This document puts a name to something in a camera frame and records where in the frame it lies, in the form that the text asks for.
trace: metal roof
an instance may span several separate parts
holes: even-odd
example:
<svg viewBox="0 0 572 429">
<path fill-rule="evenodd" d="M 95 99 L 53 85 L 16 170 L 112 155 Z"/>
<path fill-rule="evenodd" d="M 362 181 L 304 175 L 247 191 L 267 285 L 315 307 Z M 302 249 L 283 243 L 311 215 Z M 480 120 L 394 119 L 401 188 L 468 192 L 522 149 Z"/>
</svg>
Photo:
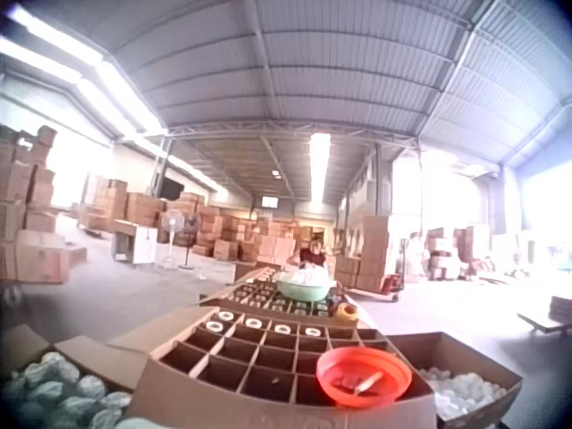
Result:
<svg viewBox="0 0 572 429">
<path fill-rule="evenodd" d="M 277 160 L 295 197 L 309 198 L 307 134 L 297 127 L 347 132 L 332 141 L 324 193 L 339 202 L 375 142 L 419 137 L 516 166 L 571 119 L 572 32 L 541 0 L 46 0 L 29 8 L 112 55 L 158 117 L 183 133 L 180 157 L 256 193 L 290 194 L 270 174 Z M 228 132 L 208 138 L 211 122 Z M 280 135 L 268 131 L 272 122 Z M 352 144 L 350 133 L 364 130 L 382 134 Z M 389 146 L 384 156 L 399 151 Z"/>
</svg>

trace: window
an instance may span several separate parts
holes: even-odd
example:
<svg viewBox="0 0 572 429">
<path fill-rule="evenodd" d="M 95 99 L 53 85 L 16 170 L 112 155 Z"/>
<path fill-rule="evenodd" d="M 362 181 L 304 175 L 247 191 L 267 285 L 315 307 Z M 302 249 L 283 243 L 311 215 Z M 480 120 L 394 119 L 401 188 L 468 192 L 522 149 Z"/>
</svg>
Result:
<svg viewBox="0 0 572 429">
<path fill-rule="evenodd" d="M 278 207 L 278 198 L 276 198 L 276 197 L 262 197 L 262 207 L 266 207 L 266 208 Z"/>
</svg>

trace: electric fan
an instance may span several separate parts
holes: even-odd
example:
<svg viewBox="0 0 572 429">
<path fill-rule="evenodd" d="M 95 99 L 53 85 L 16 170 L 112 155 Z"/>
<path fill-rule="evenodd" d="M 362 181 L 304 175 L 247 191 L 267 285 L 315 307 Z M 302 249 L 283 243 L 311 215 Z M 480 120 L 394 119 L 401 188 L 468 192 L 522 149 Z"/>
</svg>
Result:
<svg viewBox="0 0 572 429">
<path fill-rule="evenodd" d="M 177 266 L 172 257 L 172 241 L 175 234 L 184 229 L 185 217 L 179 210 L 169 209 L 161 217 L 161 226 L 165 231 L 169 232 L 169 254 L 163 259 L 162 265 L 164 268 L 174 270 Z"/>
</svg>

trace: white ring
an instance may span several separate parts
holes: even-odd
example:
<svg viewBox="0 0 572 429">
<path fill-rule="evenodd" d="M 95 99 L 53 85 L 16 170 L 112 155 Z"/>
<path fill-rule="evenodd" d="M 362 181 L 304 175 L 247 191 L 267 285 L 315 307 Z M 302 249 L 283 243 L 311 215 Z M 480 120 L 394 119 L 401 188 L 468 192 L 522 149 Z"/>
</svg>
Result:
<svg viewBox="0 0 572 429">
<path fill-rule="evenodd" d="M 212 332 L 222 332 L 224 329 L 224 326 L 220 322 L 215 322 L 214 320 L 209 320 L 208 322 L 206 322 L 206 328 Z"/>
<path fill-rule="evenodd" d="M 274 332 L 285 333 L 286 335 L 288 335 L 290 334 L 291 330 L 290 327 L 285 324 L 277 324 L 274 327 Z"/>
<path fill-rule="evenodd" d="M 262 322 L 259 321 L 258 319 L 247 319 L 245 325 L 248 326 L 249 328 L 255 328 L 255 329 L 262 328 Z"/>
<path fill-rule="evenodd" d="M 234 318 L 234 314 L 230 311 L 219 311 L 218 318 L 224 320 L 225 322 L 230 322 Z"/>
<path fill-rule="evenodd" d="M 309 337 L 319 337 L 322 335 L 322 333 L 320 332 L 319 329 L 316 328 L 306 328 L 304 330 L 304 334 L 309 336 Z"/>
</svg>

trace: red plastic lid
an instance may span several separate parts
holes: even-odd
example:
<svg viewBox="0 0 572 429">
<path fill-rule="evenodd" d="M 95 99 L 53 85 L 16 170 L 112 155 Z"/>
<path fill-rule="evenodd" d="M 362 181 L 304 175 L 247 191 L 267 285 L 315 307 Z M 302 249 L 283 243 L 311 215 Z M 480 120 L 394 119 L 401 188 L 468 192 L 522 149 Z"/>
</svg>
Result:
<svg viewBox="0 0 572 429">
<path fill-rule="evenodd" d="M 382 377 L 369 389 L 354 389 L 374 374 Z M 398 357 L 368 347 L 342 347 L 324 353 L 316 375 L 324 392 L 338 404 L 353 408 L 389 405 L 411 384 L 411 370 Z"/>
</svg>

